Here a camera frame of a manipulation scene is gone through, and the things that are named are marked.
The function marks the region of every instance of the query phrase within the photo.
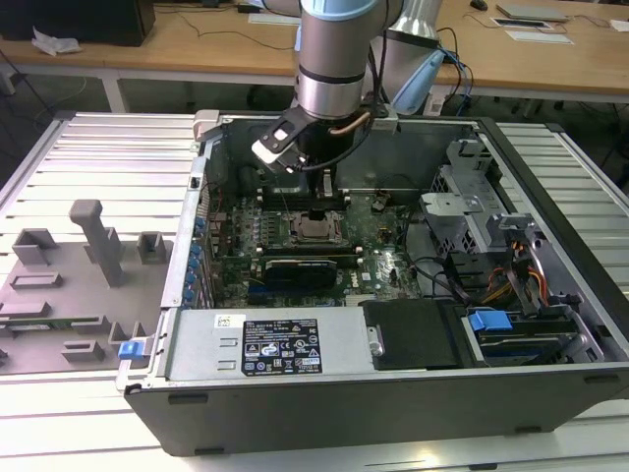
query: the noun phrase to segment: warning label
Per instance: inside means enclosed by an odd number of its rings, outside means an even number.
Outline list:
[[[243,325],[243,374],[320,374],[316,320],[270,320]]]

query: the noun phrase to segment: black box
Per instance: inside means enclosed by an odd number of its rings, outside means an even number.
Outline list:
[[[0,0],[0,33],[29,40],[32,28],[81,42],[140,46],[155,23],[152,0]]]

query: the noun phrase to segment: cable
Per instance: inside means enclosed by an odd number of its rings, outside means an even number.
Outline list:
[[[465,64],[463,64],[458,57],[454,57],[452,55],[452,53],[450,51],[448,51],[447,49],[443,49],[442,47],[439,46],[439,50],[445,54],[446,56],[448,56],[450,58],[450,60],[455,64],[455,66],[457,67],[457,69],[460,71],[460,73],[462,74],[462,76],[465,78],[465,81],[468,82],[467,85],[467,90],[465,92],[465,97],[463,98],[463,101],[461,102],[461,105],[459,106],[459,109],[456,112],[456,115],[458,116],[459,114],[461,114],[461,111],[463,110],[463,106],[465,105],[467,98],[470,97],[470,92],[472,91],[472,86],[474,84],[473,80],[468,81],[468,75],[465,72],[466,69],[470,69],[469,66],[466,66]]]
[[[386,27],[389,20],[389,0],[386,0],[384,9],[384,22],[382,24],[382,54],[380,55],[380,69],[377,73],[378,87],[375,96],[379,97],[384,86],[384,61],[386,60]]]
[[[481,25],[483,28],[487,28],[488,30],[497,30],[497,29],[501,29],[503,28],[500,25],[486,25],[485,23],[483,23],[481,20],[479,20],[478,18],[476,18],[474,15],[472,15],[471,12],[466,13],[465,15],[463,15],[462,18],[471,18],[472,20],[474,20],[475,22],[477,22],[479,25]],[[535,29],[539,32],[542,32],[544,34],[565,34],[568,32],[568,29],[566,29],[566,27],[564,25],[560,25],[557,24],[555,25],[556,27],[562,27],[563,31],[546,31],[544,29],[541,29],[539,27],[535,27]]]
[[[611,28],[611,23],[604,18],[590,17],[588,15],[573,15],[572,17],[570,17],[570,19],[575,19],[575,18],[585,18],[590,23],[592,23],[593,25],[599,28]]]
[[[11,113],[12,117],[20,119],[20,120],[27,120],[27,121],[30,121],[33,124],[36,123],[37,125],[45,126],[44,123],[39,123],[38,121],[34,121],[29,116],[23,116],[23,115],[17,114],[15,108],[11,104],[11,100],[9,100],[9,98],[7,96],[5,96],[3,93],[0,93],[0,97],[2,97],[4,99],[5,103],[7,104],[7,108],[9,108],[9,113]]]
[[[386,26],[386,21],[388,18],[388,11],[389,11],[389,0],[386,0],[386,16],[384,19],[385,26]],[[381,75],[384,74],[384,61],[385,60],[386,60],[386,33],[383,33],[382,54],[380,55],[380,74]],[[375,73],[375,67],[372,68],[372,75],[374,73]],[[330,160],[327,160],[325,162],[322,162],[320,164],[315,164],[315,165],[302,166],[298,164],[298,166],[296,166],[296,170],[298,172],[315,172],[317,170],[322,170],[327,167],[331,167],[332,165],[338,164],[341,160],[351,155],[356,149],[358,149],[361,146],[362,143],[365,142],[367,137],[370,135],[370,132],[372,131],[373,122],[375,121],[377,97],[379,96],[379,91],[381,88],[381,79],[382,77],[379,77],[377,73],[375,73],[375,75],[373,76],[372,116],[370,117],[370,120],[367,122],[367,126],[365,127],[365,130],[363,131],[363,134],[359,137],[359,139],[355,143],[353,143],[348,149],[341,152],[339,155],[337,155],[333,159],[330,159]]]
[[[155,10],[155,12],[159,13],[160,15],[170,15],[173,13],[221,13],[221,12],[226,12],[227,10],[233,10],[234,8],[236,8],[236,6],[232,6],[232,7],[227,7],[227,8],[208,8],[205,9],[204,7],[189,7],[189,10],[181,10],[181,8],[183,8],[184,6],[182,5],[181,7],[172,7],[172,8],[177,8],[177,10]]]
[[[279,13],[279,12],[276,12],[276,11],[274,11],[274,10],[271,10],[270,8],[268,8],[268,7],[266,6],[266,0],[262,0],[262,7],[264,7],[264,10],[268,10],[268,11],[269,11],[269,12],[271,12],[273,15],[278,15],[278,16],[280,16],[280,17],[295,18],[295,17],[293,17],[293,16],[291,16],[291,15],[286,15],[286,14],[284,14],[284,13]],[[301,0],[300,0],[300,2],[299,2],[299,10],[300,10],[300,12],[302,11],[302,2],[301,2]]]
[[[27,79],[27,76],[25,74],[22,74],[20,72],[20,70],[16,67],[16,65],[13,62],[11,62],[11,59],[9,59],[7,57],[7,55],[4,53],[2,48],[0,48],[0,56],[2,56],[2,58],[5,60],[5,62],[7,64],[9,64],[9,66],[11,66],[11,69],[13,69],[16,72],[16,74],[20,74],[21,76],[23,76],[23,80],[24,80],[25,84],[27,86],[29,86],[29,89],[30,89],[30,91],[32,91],[32,94],[37,97],[37,99],[41,102],[41,104],[46,109],[46,111],[50,114],[50,116],[54,117],[54,113],[52,113],[52,111],[50,111],[50,107],[46,104],[46,102],[43,100],[43,98],[41,98],[39,93],[37,93],[37,90],[35,90],[34,87],[30,84],[29,79]]]
[[[356,130],[359,126],[366,123],[372,116],[368,111],[359,116],[356,120],[343,128],[330,128],[328,133],[332,136],[343,136]]]
[[[474,15],[472,15],[472,12],[468,12],[465,15],[463,15],[463,17],[461,18],[471,18],[472,20],[474,20],[475,22],[481,24],[482,27],[487,28],[488,30],[497,30],[499,28],[502,28],[499,25],[495,25],[495,26],[491,26],[491,25],[486,25],[485,23],[483,23],[481,20],[479,20],[478,18],[476,18]]]
[[[454,38],[454,55],[456,56],[456,59],[459,59],[459,40],[456,37],[456,32],[454,32],[454,29],[452,29],[451,27],[445,27],[445,28],[441,28],[438,29],[436,32],[441,32],[441,31],[450,31],[452,33],[452,37]],[[459,69],[459,67],[457,66],[457,64],[454,65],[456,68],[456,73],[459,76],[457,82],[456,82],[456,87],[454,88],[454,90],[452,91],[452,93],[450,93],[450,95],[443,101],[443,106],[445,106],[454,95],[456,95],[456,92],[459,90],[459,87],[461,87],[461,70]]]
[[[436,289],[436,279],[437,279],[440,275],[445,275],[445,271],[443,271],[443,270],[442,270],[441,272],[437,272],[437,273],[434,275],[434,279],[432,280],[432,293],[431,293],[432,298],[436,297],[436,294],[434,293],[434,291],[435,291],[435,289]]]
[[[406,180],[409,184],[411,184],[411,187],[413,187],[414,189],[417,189],[418,191],[421,190],[420,186],[417,185],[417,183],[411,177],[409,177],[407,174],[401,174],[399,172],[395,174],[385,175],[384,178],[376,181],[375,188],[381,189],[385,182],[388,182],[389,180],[394,179],[396,177]]]
[[[563,31],[547,31],[547,30],[542,29],[542,28],[540,28],[540,27],[535,27],[535,29],[536,29],[537,31],[539,31],[539,32],[544,33],[544,34],[567,34],[567,33],[568,33],[568,29],[567,29],[564,25],[562,25],[562,24],[560,24],[560,23],[557,23],[557,24],[555,24],[554,26],[555,26],[556,28],[557,28],[557,27],[562,27],[562,28],[563,28]]]
[[[186,10],[215,10],[213,8],[204,7],[203,5],[182,5],[181,3],[161,3],[161,2],[155,3],[153,7],[155,8],[160,8],[160,7],[181,8],[181,9],[186,9]]]
[[[540,275],[532,270],[529,270],[529,275],[532,275],[534,279],[537,280],[538,282],[538,287],[540,288],[540,300],[542,300],[542,303],[544,303],[545,305],[548,305],[548,302],[546,301],[546,298],[544,296],[543,293],[543,282],[542,282],[542,278],[540,277]]]
[[[197,38],[200,38],[202,36],[206,36],[206,35],[209,35],[209,34],[228,34],[229,33],[229,34],[237,34],[238,36],[245,37],[246,39],[248,39],[250,41],[256,42],[260,46],[268,47],[269,49],[275,49],[276,51],[288,51],[289,49],[293,49],[293,46],[291,46],[291,47],[276,47],[276,46],[272,46],[270,44],[266,44],[264,42],[258,41],[254,37],[247,36],[246,34],[243,34],[243,33],[239,32],[239,31],[225,30],[225,31],[200,32],[200,30],[196,26],[194,26],[192,23],[190,23],[188,21],[188,19],[181,14],[181,12],[175,12],[175,13],[186,23],[186,25],[188,25],[190,28],[192,28],[194,31],[197,32]]]
[[[16,137],[13,136],[13,133],[11,133],[11,131],[9,130],[9,127],[7,126],[7,124],[4,122],[4,120],[0,117],[0,126],[2,126],[2,129],[4,130],[4,132],[7,134],[7,136],[9,137],[9,139],[13,142],[13,144],[16,146],[16,149],[19,152],[22,152],[22,149],[20,147],[20,144],[18,143],[18,140],[16,140]],[[7,150],[2,150],[3,153],[7,154],[8,156],[12,157],[13,159],[15,159],[16,161],[20,161],[21,159],[19,157],[17,157],[16,155],[13,155],[12,153],[8,152]]]
[[[79,88],[78,91],[75,91],[74,93],[68,95],[68,96],[64,96],[63,98],[60,98],[59,100],[55,101],[52,105],[50,105],[50,108],[55,108],[56,106],[60,105],[61,103],[63,103],[64,101],[67,101],[71,98],[74,98],[75,96],[79,96],[81,93],[83,93],[85,91],[87,87],[87,78],[83,77],[83,84],[81,85],[81,88]],[[46,109],[41,109],[39,111],[39,113],[37,113],[34,117],[34,122],[33,122],[33,126],[34,128],[37,130],[37,125],[39,124],[39,117],[46,111]]]
[[[467,64],[461,63],[461,65],[463,66],[464,70],[468,69],[470,71],[470,81],[468,83],[468,89],[465,92],[465,96],[463,97],[463,101],[461,102],[461,105],[459,105],[459,109],[456,112],[457,116],[460,115],[461,112],[463,111],[463,108],[465,108],[465,105],[468,99],[470,99],[470,97],[472,96],[472,89],[474,88],[474,72],[472,72],[472,68],[468,66]]]

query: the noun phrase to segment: blue latch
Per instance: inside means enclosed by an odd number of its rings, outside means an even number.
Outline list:
[[[144,341],[124,341],[118,349],[118,359],[121,361],[140,361],[143,359]]]
[[[477,310],[468,316],[468,320],[474,331],[483,329],[486,331],[513,329],[509,316],[502,310]]]

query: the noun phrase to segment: gray plastic part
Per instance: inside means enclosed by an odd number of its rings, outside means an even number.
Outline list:
[[[166,245],[159,232],[143,232],[136,245],[142,264],[166,264]]]
[[[56,247],[47,229],[23,229],[13,244],[13,251],[24,266],[46,266],[48,259],[44,250]]]
[[[95,318],[93,322],[74,322],[71,327],[78,334],[101,334],[110,332],[111,323],[107,317],[102,316]]]
[[[63,347],[61,354],[68,362],[102,361],[105,358],[105,352],[95,339],[67,341],[63,343]]]
[[[131,337],[144,337],[144,336],[146,336],[146,332],[144,331],[144,326],[142,326],[142,323],[136,322],[134,324],[134,330],[131,333]]]
[[[110,244],[107,231],[100,220],[101,213],[102,204],[99,200],[76,200],[70,208],[70,219],[83,230],[93,257],[109,286],[118,287],[123,281],[123,271],[118,261],[119,254]]]
[[[9,279],[14,290],[60,287],[63,278],[59,272],[18,273]]]
[[[118,238],[118,233],[116,232],[116,228],[105,228],[107,231],[107,239],[109,240],[109,245],[111,246],[114,254],[118,255],[118,261],[122,257],[123,246],[120,243],[120,238]],[[98,261],[94,257],[94,252],[91,249],[89,244],[85,244],[84,248],[86,249],[87,258],[92,264],[98,264]]]
[[[11,270],[7,280],[16,274],[59,272],[63,284],[57,288],[15,290],[9,283],[0,289],[0,303],[48,302],[48,317],[37,320],[15,319],[3,321],[0,317],[0,348],[11,354],[11,362],[1,369],[2,374],[28,374],[32,372],[72,372],[116,369],[119,365],[117,345],[109,345],[111,325],[118,322],[127,334],[131,334],[136,322],[143,330],[155,333],[164,280],[168,264],[143,265],[136,251],[136,240],[121,241],[120,264],[125,272],[125,284],[110,288],[104,281],[98,265],[89,263],[84,242],[59,243],[58,248],[46,252],[50,265],[24,267],[20,261]],[[165,241],[168,259],[173,243]],[[97,320],[106,317],[103,331],[97,332]],[[80,333],[72,323],[93,323],[94,332]],[[102,362],[69,363],[59,354],[65,341],[98,341],[105,351]]]
[[[14,337],[16,337],[16,333],[12,329],[5,324],[0,324],[0,338],[13,339]]]
[[[110,346],[120,346],[124,341],[128,341],[129,336],[125,334],[125,331],[122,330],[122,327],[118,322],[114,322],[111,325],[111,330],[109,331],[109,339],[107,339],[107,343]]]
[[[42,318],[50,314],[47,302],[5,303],[0,308],[0,318]]]

